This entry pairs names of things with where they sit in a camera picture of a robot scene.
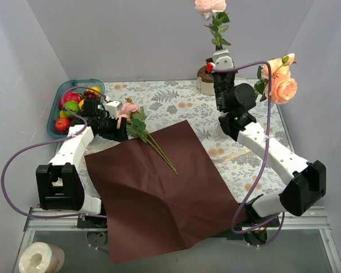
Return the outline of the pink rose stem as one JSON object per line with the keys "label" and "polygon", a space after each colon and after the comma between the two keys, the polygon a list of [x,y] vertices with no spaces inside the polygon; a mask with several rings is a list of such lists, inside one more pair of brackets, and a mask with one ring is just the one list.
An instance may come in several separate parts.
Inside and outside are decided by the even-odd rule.
{"label": "pink rose stem", "polygon": [[145,124],[147,116],[143,107],[136,105],[130,97],[125,98],[125,100],[126,103],[121,107],[118,115],[117,127],[120,128],[121,122],[126,120],[127,133],[133,138],[139,138],[144,143],[149,144],[162,157],[162,159],[173,170],[173,172],[178,175],[175,166],[168,159],[153,136],[147,131],[147,125]]}
{"label": "pink rose stem", "polygon": [[211,42],[216,50],[223,49],[223,46],[230,46],[223,34],[228,30],[230,19],[226,10],[225,0],[195,0],[195,8],[204,20],[211,20],[205,27],[209,29],[213,38]]}

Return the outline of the peach rose stem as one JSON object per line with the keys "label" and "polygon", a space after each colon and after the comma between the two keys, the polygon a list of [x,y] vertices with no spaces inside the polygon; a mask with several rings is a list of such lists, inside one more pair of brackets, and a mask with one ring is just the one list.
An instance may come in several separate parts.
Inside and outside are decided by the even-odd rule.
{"label": "peach rose stem", "polygon": [[273,104],[286,104],[297,93],[297,82],[291,77],[290,66],[296,64],[295,54],[290,53],[283,58],[272,59],[268,61],[271,66],[271,95],[269,95],[269,69],[266,64],[259,66],[257,71],[258,81],[254,85],[256,97],[260,94],[260,102],[269,97]]}

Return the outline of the cream printed ribbon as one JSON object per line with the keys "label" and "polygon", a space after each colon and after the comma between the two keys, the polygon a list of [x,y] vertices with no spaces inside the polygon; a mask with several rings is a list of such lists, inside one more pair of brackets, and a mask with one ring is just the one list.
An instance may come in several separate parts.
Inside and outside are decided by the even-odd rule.
{"label": "cream printed ribbon", "polygon": [[212,161],[213,161],[214,163],[224,163],[224,162],[233,160],[233,159],[235,159],[235,158],[237,158],[237,157],[243,156],[243,155],[245,155],[245,154],[247,154],[247,153],[249,153],[249,152],[251,152],[251,150],[248,149],[248,148],[245,148],[245,149],[239,150],[239,151],[237,151],[237,152],[233,152],[233,153],[231,153],[231,154],[228,154],[228,155],[226,155],[226,156],[223,156],[223,157],[221,157],[221,158],[213,159]]}

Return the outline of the red wrapping paper sheet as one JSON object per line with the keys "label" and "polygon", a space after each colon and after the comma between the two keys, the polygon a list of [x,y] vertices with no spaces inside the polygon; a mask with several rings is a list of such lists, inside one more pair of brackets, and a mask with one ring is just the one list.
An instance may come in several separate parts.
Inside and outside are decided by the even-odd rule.
{"label": "red wrapping paper sheet", "polygon": [[170,163],[140,139],[85,156],[113,264],[188,249],[246,219],[189,122],[152,135]]}

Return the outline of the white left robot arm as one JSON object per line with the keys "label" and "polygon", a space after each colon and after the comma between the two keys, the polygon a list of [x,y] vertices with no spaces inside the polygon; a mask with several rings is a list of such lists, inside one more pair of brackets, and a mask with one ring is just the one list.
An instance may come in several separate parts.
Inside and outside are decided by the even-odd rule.
{"label": "white left robot arm", "polygon": [[102,209],[100,198],[85,193],[77,168],[86,148],[96,135],[108,140],[128,140],[126,120],[118,118],[123,104],[110,101],[84,102],[78,117],[72,118],[59,151],[46,165],[36,169],[40,207],[45,210],[74,210],[90,215],[91,222],[99,228],[109,223],[108,211]]}

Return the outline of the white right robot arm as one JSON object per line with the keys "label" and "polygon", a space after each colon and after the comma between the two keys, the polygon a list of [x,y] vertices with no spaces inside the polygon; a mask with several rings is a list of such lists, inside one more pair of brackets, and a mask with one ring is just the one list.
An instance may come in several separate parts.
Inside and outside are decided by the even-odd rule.
{"label": "white right robot arm", "polygon": [[251,85],[235,85],[233,72],[215,72],[213,80],[217,109],[222,112],[218,120],[223,133],[262,158],[262,166],[271,167],[286,185],[283,190],[245,199],[234,216],[245,212],[247,222],[258,226],[268,216],[284,212],[303,215],[326,194],[325,165],[296,155],[263,130],[249,113],[256,105]]}

